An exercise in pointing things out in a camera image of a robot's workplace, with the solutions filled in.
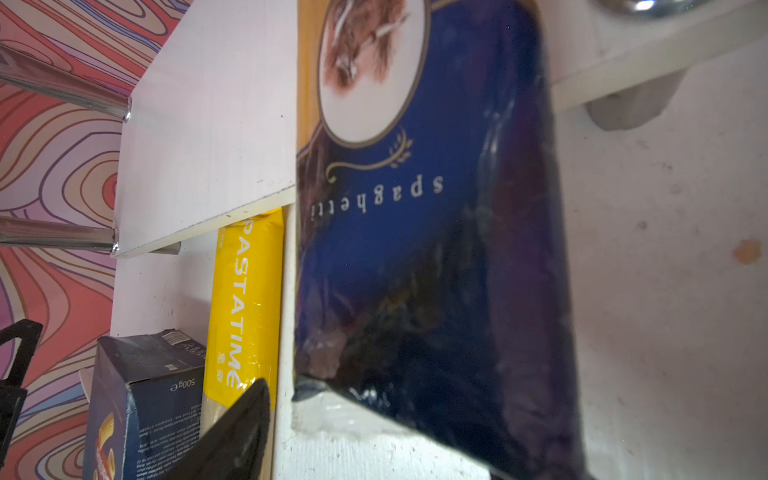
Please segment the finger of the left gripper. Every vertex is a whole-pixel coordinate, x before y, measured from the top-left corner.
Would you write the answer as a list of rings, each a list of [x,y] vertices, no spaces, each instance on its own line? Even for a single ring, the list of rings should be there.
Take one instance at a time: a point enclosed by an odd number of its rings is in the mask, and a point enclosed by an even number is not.
[[[23,319],[1,331],[1,344],[18,340],[8,376],[1,380],[1,466],[4,466],[12,437],[22,412],[27,390],[23,381],[30,367],[43,325]]]

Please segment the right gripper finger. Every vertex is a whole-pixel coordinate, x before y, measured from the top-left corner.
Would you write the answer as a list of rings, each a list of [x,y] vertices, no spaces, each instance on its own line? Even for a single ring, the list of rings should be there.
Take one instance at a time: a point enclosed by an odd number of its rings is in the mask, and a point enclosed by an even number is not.
[[[167,480],[257,480],[270,427],[270,392],[256,380],[169,470]]]

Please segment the dark blue spaghetti bag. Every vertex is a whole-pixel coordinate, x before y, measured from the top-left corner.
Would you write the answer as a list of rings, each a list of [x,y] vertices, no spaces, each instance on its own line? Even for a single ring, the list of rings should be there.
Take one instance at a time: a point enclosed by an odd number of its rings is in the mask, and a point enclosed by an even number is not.
[[[536,5],[302,1],[298,37],[295,400],[587,478]]]

